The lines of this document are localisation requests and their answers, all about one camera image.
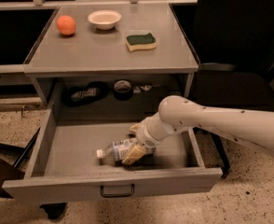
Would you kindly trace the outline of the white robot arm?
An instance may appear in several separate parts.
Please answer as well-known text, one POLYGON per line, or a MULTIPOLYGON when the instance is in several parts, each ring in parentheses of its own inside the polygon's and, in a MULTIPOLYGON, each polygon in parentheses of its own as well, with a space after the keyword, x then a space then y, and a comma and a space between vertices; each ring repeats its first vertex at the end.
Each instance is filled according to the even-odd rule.
POLYGON ((274 112, 210 107, 168 96, 155 115, 131 126, 130 132, 140 145, 154 148, 166 138, 193 128, 274 158, 274 112))

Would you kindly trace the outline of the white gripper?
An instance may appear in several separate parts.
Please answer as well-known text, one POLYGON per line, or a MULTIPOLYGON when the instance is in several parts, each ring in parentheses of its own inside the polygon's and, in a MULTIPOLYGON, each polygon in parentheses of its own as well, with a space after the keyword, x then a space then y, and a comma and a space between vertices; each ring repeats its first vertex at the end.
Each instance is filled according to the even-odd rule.
MULTIPOLYGON (((158 146, 165 138, 174 134, 173 127, 160 119, 159 113, 130 126, 130 133, 136 134, 141 145, 147 148, 158 146)), ((145 155, 145 148, 132 145, 122 160, 123 165, 132 165, 145 155)))

